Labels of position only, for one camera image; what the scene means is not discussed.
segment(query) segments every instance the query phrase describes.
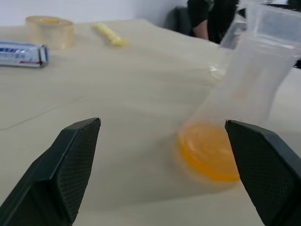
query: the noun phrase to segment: toothpaste tube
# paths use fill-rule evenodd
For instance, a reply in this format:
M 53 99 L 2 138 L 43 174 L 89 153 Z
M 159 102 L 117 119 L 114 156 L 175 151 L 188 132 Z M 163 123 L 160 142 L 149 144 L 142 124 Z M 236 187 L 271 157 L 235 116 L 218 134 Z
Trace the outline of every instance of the toothpaste tube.
M 48 64 L 45 45 L 0 41 L 0 65 L 44 67 Z

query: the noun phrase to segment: person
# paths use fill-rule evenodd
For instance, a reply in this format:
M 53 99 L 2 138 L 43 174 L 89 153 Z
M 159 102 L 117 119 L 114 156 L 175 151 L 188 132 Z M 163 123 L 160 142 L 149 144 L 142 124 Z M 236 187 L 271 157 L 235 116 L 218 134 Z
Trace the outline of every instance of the person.
M 232 20 L 238 0 L 188 0 L 193 36 L 220 44 Z

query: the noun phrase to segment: person's arm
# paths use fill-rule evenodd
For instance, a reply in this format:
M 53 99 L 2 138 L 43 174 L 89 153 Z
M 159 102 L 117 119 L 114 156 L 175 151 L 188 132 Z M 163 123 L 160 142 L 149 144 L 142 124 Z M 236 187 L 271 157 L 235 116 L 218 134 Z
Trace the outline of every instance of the person's arm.
M 195 36 L 207 40 L 208 0 L 188 0 L 187 9 Z
M 208 40 L 207 20 L 204 20 L 197 27 L 193 28 L 193 32 L 197 38 Z

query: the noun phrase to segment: table surface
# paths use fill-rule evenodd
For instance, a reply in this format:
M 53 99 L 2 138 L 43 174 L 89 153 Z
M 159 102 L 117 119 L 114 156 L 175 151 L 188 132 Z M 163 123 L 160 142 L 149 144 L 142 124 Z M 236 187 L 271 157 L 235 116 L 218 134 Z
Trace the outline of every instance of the table surface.
M 143 20 L 107 24 L 128 48 L 80 24 L 76 46 L 51 51 L 46 68 L 0 68 L 0 203 L 60 130 L 100 117 L 75 226 L 263 225 L 241 183 L 198 181 L 176 157 L 179 127 L 216 83 L 208 67 L 216 45 Z M 24 27 L 0 34 L 26 41 Z M 277 93 L 271 121 L 279 128 L 301 131 L 300 75 L 292 69 Z

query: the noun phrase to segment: yellow marker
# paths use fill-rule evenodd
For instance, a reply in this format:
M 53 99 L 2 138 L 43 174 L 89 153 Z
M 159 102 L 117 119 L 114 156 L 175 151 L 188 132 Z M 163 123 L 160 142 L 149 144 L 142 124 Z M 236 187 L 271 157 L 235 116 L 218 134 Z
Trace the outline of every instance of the yellow marker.
M 127 46 L 128 43 L 124 39 L 119 37 L 114 31 L 112 31 L 107 25 L 97 23 L 95 24 L 95 28 L 109 40 L 111 45 L 116 47 Z

